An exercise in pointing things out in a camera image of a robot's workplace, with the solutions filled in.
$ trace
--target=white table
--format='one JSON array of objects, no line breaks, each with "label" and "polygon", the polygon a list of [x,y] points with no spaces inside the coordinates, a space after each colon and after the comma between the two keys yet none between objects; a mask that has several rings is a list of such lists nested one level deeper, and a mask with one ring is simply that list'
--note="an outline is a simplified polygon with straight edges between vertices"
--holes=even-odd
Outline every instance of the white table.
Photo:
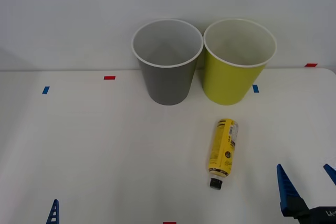
[{"label": "white table", "polygon": [[[103,80],[106,75],[115,80]],[[266,69],[232,106],[195,74],[185,101],[153,102],[140,71],[0,73],[0,223],[295,223],[279,206],[281,163],[309,207],[336,206],[336,76]],[[47,94],[42,94],[50,86]],[[232,174],[209,188],[216,123],[239,124]]]}]

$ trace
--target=black bottle cap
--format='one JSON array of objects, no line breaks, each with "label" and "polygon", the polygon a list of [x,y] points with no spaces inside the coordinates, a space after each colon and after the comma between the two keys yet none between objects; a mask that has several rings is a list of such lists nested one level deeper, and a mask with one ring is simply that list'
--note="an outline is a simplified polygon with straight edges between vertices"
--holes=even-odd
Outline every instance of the black bottle cap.
[{"label": "black bottle cap", "polygon": [[211,178],[210,181],[210,187],[216,190],[220,190],[222,187],[223,181],[217,179],[217,178]]}]

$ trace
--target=bottle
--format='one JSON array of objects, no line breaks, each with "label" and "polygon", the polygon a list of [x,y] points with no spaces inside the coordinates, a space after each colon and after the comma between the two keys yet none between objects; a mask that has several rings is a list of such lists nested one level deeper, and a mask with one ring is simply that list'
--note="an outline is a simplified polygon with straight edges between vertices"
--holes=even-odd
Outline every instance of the bottle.
[{"label": "bottle", "polygon": [[208,166],[212,176],[211,188],[220,190],[222,179],[231,173],[237,133],[238,124],[234,120],[221,119],[218,122]]}]

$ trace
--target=yellow cup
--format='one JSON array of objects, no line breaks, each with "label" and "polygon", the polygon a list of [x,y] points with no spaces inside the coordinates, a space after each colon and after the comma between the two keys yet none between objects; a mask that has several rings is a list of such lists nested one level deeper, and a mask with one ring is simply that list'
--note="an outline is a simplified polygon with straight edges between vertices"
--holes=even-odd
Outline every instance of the yellow cup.
[{"label": "yellow cup", "polygon": [[203,90],[221,105],[239,102],[277,51],[275,37],[246,19],[225,19],[204,33],[206,47]]}]

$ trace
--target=red tape marker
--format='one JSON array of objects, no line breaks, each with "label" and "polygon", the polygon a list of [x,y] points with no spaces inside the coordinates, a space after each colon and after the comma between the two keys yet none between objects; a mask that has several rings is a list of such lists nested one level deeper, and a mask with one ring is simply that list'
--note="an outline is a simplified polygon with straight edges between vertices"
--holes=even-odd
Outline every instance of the red tape marker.
[{"label": "red tape marker", "polygon": [[115,80],[115,76],[104,76],[104,80]]},{"label": "red tape marker", "polygon": [[317,63],[307,63],[305,67],[316,67]]}]

